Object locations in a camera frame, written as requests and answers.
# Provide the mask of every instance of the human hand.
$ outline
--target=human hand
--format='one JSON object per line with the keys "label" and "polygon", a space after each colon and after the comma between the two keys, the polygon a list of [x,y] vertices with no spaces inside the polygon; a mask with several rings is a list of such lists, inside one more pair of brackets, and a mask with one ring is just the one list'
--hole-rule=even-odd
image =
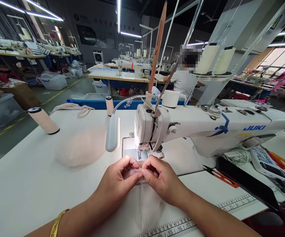
{"label": "human hand", "polygon": [[150,155],[142,165],[141,173],[148,184],[168,204],[183,209],[192,192],[181,182],[172,167],[165,161]]}
{"label": "human hand", "polygon": [[96,209],[99,209],[100,217],[106,218],[111,215],[139,179],[143,177],[141,172],[137,172],[124,180],[122,172],[131,169],[139,169],[139,165],[133,157],[128,155],[106,169],[97,189],[87,200],[91,203],[91,207],[95,206]]}

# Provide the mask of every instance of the yellow floor line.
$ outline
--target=yellow floor line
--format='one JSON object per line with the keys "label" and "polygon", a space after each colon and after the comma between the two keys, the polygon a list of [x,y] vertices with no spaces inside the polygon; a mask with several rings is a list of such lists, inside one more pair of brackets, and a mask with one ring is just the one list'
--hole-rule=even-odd
{"label": "yellow floor line", "polygon": [[[54,95],[53,97],[51,97],[49,100],[47,100],[46,102],[42,103],[40,106],[43,106],[45,104],[47,104],[49,101],[53,100],[54,98],[56,98],[57,96],[59,96],[62,92],[66,91],[68,88],[70,88],[71,86],[73,86],[74,84],[76,84],[77,82],[79,82],[81,79],[77,80],[76,82],[74,82],[73,84],[71,84],[70,86],[66,87],[64,90],[60,91],[58,94]],[[22,121],[23,119],[26,118],[27,115],[25,115],[24,117],[18,119],[15,121],[14,124],[6,127],[1,133],[0,136],[5,133],[7,130],[9,130],[10,128],[14,127],[18,122]]]}

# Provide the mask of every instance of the gold bangle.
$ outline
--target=gold bangle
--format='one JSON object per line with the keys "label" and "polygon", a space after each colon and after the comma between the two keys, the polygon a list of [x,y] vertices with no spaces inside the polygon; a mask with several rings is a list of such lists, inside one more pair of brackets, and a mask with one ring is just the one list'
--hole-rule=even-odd
{"label": "gold bangle", "polygon": [[57,237],[57,232],[58,232],[58,226],[59,226],[59,222],[61,220],[61,218],[63,217],[63,214],[66,212],[66,211],[69,211],[70,209],[66,209],[64,211],[62,211],[58,217],[56,218],[55,222],[54,222],[54,225],[51,229],[51,232],[50,232],[50,237]]}

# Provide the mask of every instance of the scissors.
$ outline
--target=scissors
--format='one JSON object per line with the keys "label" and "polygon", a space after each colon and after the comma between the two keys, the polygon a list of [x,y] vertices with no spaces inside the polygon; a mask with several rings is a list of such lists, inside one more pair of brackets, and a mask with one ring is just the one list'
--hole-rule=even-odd
{"label": "scissors", "polygon": [[222,175],[221,173],[219,173],[219,172],[213,170],[212,168],[209,168],[209,167],[206,166],[206,165],[203,165],[203,166],[206,167],[206,169],[204,168],[204,170],[206,170],[207,172],[209,172],[209,173],[212,174],[213,176],[219,178],[220,180],[224,181],[226,184],[229,184],[231,187],[234,187],[234,188],[239,188],[239,185],[238,185],[235,181],[233,181],[233,180],[227,178],[226,176],[224,176],[224,175]]}

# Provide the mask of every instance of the juki logo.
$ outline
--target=juki logo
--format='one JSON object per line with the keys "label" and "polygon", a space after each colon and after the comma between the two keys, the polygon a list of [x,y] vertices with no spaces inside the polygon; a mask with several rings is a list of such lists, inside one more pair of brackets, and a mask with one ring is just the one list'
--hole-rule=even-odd
{"label": "juki logo", "polygon": [[263,130],[265,129],[266,125],[261,126],[249,126],[248,128],[244,128],[243,131],[251,131],[251,130]]}

